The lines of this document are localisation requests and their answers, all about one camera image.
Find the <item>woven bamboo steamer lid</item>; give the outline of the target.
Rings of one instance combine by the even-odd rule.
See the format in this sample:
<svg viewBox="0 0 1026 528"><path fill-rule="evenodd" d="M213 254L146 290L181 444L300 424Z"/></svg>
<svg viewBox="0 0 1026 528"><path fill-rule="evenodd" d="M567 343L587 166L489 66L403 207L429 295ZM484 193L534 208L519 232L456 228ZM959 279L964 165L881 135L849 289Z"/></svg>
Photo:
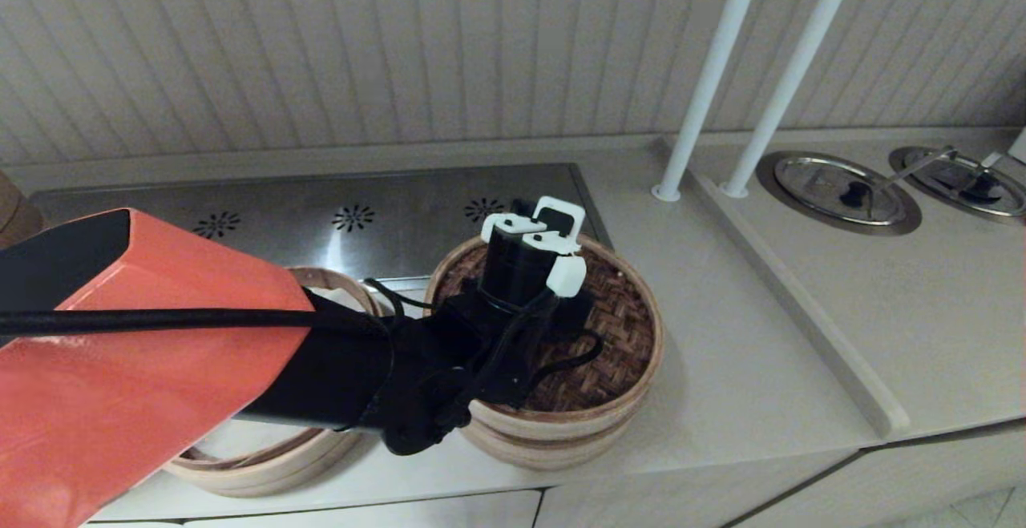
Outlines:
<svg viewBox="0 0 1026 528"><path fill-rule="evenodd" d="M636 406L664 356L664 322L635 268L594 237L579 237L588 265L583 290L594 300L585 327L604 341L589 364L543 379L522 409L476 401L503 417L541 422L595 420Z"/></svg>

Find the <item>right bamboo steamer basket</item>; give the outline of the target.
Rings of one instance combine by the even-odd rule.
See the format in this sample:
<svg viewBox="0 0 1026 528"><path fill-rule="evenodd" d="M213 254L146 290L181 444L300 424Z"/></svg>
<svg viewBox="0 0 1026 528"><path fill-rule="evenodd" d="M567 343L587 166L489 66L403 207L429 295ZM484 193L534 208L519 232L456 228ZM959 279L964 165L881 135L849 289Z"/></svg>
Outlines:
<svg viewBox="0 0 1026 528"><path fill-rule="evenodd" d="M608 452L644 404L652 382L592 409L569 412L514 410L482 401L461 434L473 446L509 465L554 472L583 465Z"/></svg>

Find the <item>bamboo steamer basket with cloth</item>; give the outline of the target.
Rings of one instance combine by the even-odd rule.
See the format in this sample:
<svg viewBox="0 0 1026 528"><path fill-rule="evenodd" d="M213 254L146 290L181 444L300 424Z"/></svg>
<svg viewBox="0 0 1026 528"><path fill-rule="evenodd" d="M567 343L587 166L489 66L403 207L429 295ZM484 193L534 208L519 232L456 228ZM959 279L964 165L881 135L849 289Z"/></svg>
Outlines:
<svg viewBox="0 0 1026 528"><path fill-rule="evenodd" d="M384 304L360 280L326 268L290 268L297 283L331 300L382 316ZM219 457L193 446L162 470L173 477L224 498L267 498L307 485L333 468L363 440L359 432L334 432L297 427L275 443L256 450Z"/></svg>

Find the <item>near round steel lid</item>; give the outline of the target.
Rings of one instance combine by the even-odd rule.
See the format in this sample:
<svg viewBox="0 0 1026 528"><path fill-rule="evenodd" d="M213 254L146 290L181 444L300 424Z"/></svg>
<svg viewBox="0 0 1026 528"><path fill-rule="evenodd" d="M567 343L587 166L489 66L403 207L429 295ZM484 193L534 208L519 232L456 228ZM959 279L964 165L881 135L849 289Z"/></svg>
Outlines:
<svg viewBox="0 0 1026 528"><path fill-rule="evenodd" d="M914 200L913 197L898 184L891 185L887 188L894 189L894 191L900 195L901 199L904 200L906 207L909 208L910 215L902 224L890 226L889 228L870 228L870 226L846 224L811 210L810 208L803 206L803 204L800 204L797 200L793 199L792 196L788 195L788 193L785 192L779 184L777 184L772 174L774 163L776 163L778 159L787 158L787 156L793 155L824 156L824 158L842 159L850 163L855 162L851 162L849 159L837 158L837 156L834 155L828 155L828 153L814 153L811 151L776 151L763 156L763 158L759 160L759 164L755 171L755 175L759 184L762 185L772 197L779 200L779 202L784 203L785 206L789 207L793 211L802 214L802 216L813 219L818 224L825 224L829 226L829 228L843 230L844 232L854 233L855 235L880 237L910 235L910 233L915 232L915 230L921 225L921 221L923 221L923 214L921 214L919 204L917 204L916 200Z"/></svg>

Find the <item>beige cabinet door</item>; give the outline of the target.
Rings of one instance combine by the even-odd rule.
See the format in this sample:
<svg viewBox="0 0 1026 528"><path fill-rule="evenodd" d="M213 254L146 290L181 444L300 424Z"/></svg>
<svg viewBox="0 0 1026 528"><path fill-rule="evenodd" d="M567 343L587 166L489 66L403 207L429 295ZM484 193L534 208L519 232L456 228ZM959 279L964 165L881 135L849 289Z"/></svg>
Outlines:
<svg viewBox="0 0 1026 528"><path fill-rule="evenodd" d="M542 493L521 490L360 507L170 521L98 522L81 528L534 528Z"/></svg>
<svg viewBox="0 0 1026 528"><path fill-rule="evenodd" d="M534 528L721 528L854 450L629 474L543 492Z"/></svg>
<svg viewBox="0 0 1026 528"><path fill-rule="evenodd" d="M865 449L721 528L864 528L1026 483L1026 418Z"/></svg>

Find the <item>stainless steel steam panel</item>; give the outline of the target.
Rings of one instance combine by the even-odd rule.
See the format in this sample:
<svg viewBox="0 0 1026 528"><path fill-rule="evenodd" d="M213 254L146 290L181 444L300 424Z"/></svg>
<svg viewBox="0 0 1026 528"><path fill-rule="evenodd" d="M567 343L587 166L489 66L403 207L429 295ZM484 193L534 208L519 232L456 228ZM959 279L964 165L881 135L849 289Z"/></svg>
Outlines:
<svg viewBox="0 0 1026 528"><path fill-rule="evenodd" d="M583 235L609 242L571 163L107 186L30 200L49 225L136 209L283 268L327 268L402 291L424 288L488 215L529 214L544 195L585 208Z"/></svg>

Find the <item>white round pole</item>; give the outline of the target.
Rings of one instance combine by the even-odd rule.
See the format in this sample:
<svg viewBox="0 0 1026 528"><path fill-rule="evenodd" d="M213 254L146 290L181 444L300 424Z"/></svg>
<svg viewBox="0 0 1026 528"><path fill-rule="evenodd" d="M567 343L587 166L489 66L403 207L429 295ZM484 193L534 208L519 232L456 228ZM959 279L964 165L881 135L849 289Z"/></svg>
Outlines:
<svg viewBox="0 0 1026 528"><path fill-rule="evenodd" d="M673 203L681 199L683 175L688 170L692 154L702 134L717 89L721 85L723 73L751 2L752 0L723 2L721 16L709 43L681 129L677 132L662 179L652 188L652 195L661 202Z"/></svg>
<svg viewBox="0 0 1026 528"><path fill-rule="evenodd" d="M781 125L793 97L798 93L811 62L816 57L842 3L843 0L817 0L749 143L737 160L728 180L721 184L723 195L733 199L744 199L748 195L747 184L754 175L759 160L770 148L774 134Z"/></svg>

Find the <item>stack of bamboo steamers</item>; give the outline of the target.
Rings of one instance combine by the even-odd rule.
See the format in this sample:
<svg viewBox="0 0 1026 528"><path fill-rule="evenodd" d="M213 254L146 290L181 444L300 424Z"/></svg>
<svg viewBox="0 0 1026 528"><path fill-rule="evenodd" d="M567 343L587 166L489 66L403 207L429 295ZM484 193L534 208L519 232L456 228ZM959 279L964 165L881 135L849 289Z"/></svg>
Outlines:
<svg viewBox="0 0 1026 528"><path fill-rule="evenodd" d="M44 229L40 211L4 171L0 171L0 250L17 244Z"/></svg>

